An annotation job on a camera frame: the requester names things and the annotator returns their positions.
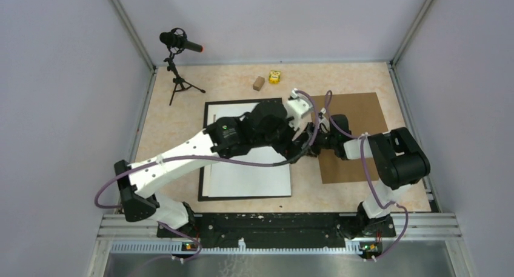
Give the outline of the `cat photo print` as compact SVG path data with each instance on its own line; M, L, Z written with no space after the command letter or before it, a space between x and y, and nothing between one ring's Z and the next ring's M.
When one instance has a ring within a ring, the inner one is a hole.
M225 116L250 112L265 100L215 101L205 103L204 125ZM198 201L258 198L288 198L292 195L290 166L254 167L226 162L201 169Z

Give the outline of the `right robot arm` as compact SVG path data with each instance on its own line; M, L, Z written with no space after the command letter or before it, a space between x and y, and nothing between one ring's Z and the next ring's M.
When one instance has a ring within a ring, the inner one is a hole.
M309 156L331 150L342 160L362 162L370 188L369 196L359 203L356 215L341 231L348 238L371 236L387 228L390 212L401 196L430 173L430 163L421 147L405 127L374 135L352 135L346 115L323 117Z

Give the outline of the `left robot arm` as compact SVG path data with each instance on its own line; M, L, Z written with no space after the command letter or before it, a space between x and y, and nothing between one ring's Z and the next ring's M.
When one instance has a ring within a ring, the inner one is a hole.
M286 103L264 101L239 116L221 117L185 143L146 161L133 163L118 174L121 207L127 222L151 219L170 227L179 236L194 229L194 212L185 202L158 196L166 184L194 170L226 162L253 167L292 164L312 144L312 132L300 144L293 142L302 120L316 111L308 99L290 98ZM271 147L284 157L281 162L255 163L239 159L251 150Z

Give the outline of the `brown cardboard backing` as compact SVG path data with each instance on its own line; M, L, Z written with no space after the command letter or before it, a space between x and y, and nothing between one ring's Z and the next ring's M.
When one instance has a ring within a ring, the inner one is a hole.
M354 93L333 95L329 104L332 116L346 115L349 130L354 136L365 132L370 135L387 132L386 121L376 93ZM342 160L333 150L321 150L317 157L323 184L365 182L362 161Z

